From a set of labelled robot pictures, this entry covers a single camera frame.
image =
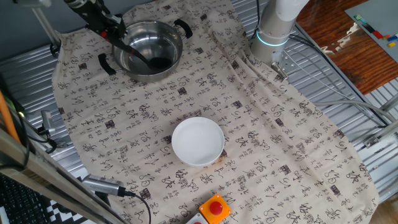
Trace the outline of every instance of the red emergency stop button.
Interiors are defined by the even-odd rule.
[[[223,211],[223,206],[219,202],[213,202],[210,204],[210,212],[213,215],[219,215]]]

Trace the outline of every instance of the metal clamp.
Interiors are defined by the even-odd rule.
[[[373,145],[379,143],[379,139],[376,136],[372,136],[371,138],[367,139],[364,144],[367,148],[372,147]]]
[[[279,75],[281,75],[282,78],[283,78],[284,80],[289,80],[289,76],[288,76],[288,75],[286,74],[286,72],[283,71],[283,69],[279,66],[279,63],[277,63],[277,62],[272,63],[271,68],[272,68],[275,72],[277,72]]]

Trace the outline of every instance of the black cable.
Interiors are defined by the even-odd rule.
[[[251,40],[254,38],[254,36],[259,28],[259,24],[260,24],[260,2],[259,2],[259,0],[256,0],[256,5],[257,5],[257,26],[254,29],[254,33],[250,38]]]
[[[36,139],[36,138],[33,138],[32,136],[27,136],[28,138],[30,138],[31,140],[33,140],[33,141],[37,141],[37,142],[40,142],[40,143],[47,143],[50,139],[47,139],[47,140],[38,140],[38,139]]]
[[[136,194],[134,194],[134,193],[132,193],[132,192],[129,192],[129,191],[124,191],[124,194],[125,194],[125,196],[133,196],[133,197],[136,197],[136,198],[138,198],[139,200],[141,200],[141,202],[144,202],[144,204],[145,204],[145,206],[147,207],[147,209],[148,209],[148,214],[149,214],[149,224],[151,223],[151,217],[150,217],[150,208],[149,208],[149,206],[148,206],[148,203],[142,198],[142,197],[140,197],[140,196],[138,196],[138,195],[136,195]]]
[[[47,154],[53,153],[53,151],[55,151],[57,148],[57,143],[54,140],[49,139],[49,144],[52,146],[52,148],[49,151],[46,151]]]
[[[259,2],[259,0],[256,0],[256,4],[257,4],[257,25],[259,25],[259,23],[260,23],[260,2]]]
[[[27,132],[26,132],[24,119],[23,119],[22,115],[19,112],[17,112],[17,114],[18,114],[19,122],[21,123],[21,126],[22,126],[23,135],[24,135],[22,142],[25,142],[25,147],[26,147],[26,155],[25,155],[25,161],[24,161],[24,168],[26,168],[26,165],[27,165],[27,163],[29,161],[29,154],[30,154],[29,140],[28,140],[28,135],[27,135]]]

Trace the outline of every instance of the tablecloth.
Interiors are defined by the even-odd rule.
[[[139,83],[101,69],[97,55],[111,53],[101,37],[86,29],[60,35],[54,95],[89,173],[146,199],[153,223],[184,223],[216,193],[233,211],[223,223],[368,223],[379,197],[354,147],[251,54],[228,0],[155,1],[123,18],[180,18],[193,37],[170,77]],[[224,132],[224,151],[210,166],[187,166],[172,149],[173,130],[194,116]],[[148,222],[136,198],[111,201],[131,223]]]

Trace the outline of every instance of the metal bracket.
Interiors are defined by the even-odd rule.
[[[57,148],[64,148],[64,147],[67,147],[67,146],[68,145],[67,145],[66,141],[57,142]]]
[[[52,122],[51,112],[48,110],[42,110],[43,125],[39,128],[40,134],[54,134],[55,128]]]
[[[366,140],[364,142],[364,144],[367,148],[370,148],[377,143],[379,143],[379,139],[376,136],[372,136],[371,138],[369,138],[368,140]]]
[[[277,62],[272,63],[271,68],[279,75],[281,75],[284,80],[289,81],[289,76],[286,74],[285,71],[283,71],[283,69],[279,66]]]

